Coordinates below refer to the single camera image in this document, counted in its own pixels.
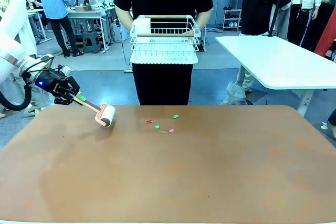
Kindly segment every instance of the stool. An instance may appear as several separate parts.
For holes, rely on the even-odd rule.
[[[84,32],[82,34],[83,37],[83,52],[84,53],[88,53],[88,52],[93,52],[94,54],[97,54],[100,49],[100,42],[98,39],[98,34],[96,31],[92,32],[92,33],[87,33]]]

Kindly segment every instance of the red clothing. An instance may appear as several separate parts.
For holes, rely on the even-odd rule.
[[[315,54],[325,57],[328,50],[336,39],[336,8],[334,9],[329,22],[318,43]]]

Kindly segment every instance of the shoe rack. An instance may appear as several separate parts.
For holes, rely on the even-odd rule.
[[[223,30],[224,29],[239,29],[241,28],[241,11],[242,9],[225,9],[223,17]],[[237,26],[230,26],[230,23],[237,23]]]

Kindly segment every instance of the white wire basket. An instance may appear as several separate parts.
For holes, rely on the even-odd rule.
[[[139,16],[132,25],[131,62],[196,64],[201,31],[192,16]]]

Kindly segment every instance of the adhesive roller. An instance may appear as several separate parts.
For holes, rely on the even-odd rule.
[[[108,128],[111,126],[114,114],[115,107],[103,104],[101,107],[94,105],[93,103],[87,101],[83,96],[79,95],[73,98],[73,100],[88,109],[96,112],[96,122],[99,123],[100,126],[104,128]]]

